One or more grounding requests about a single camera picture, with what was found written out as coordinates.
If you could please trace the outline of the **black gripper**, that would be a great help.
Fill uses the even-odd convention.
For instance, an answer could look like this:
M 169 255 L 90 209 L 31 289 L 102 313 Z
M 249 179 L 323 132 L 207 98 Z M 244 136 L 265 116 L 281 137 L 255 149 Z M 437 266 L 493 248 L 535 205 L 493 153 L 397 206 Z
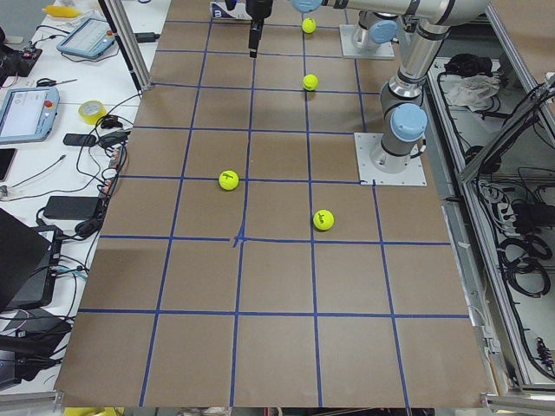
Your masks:
M 273 0 L 246 0 L 245 8 L 252 21 L 249 29 L 248 49 L 249 56 L 256 59 L 258 47 L 264 28 L 264 19 L 272 13 Z

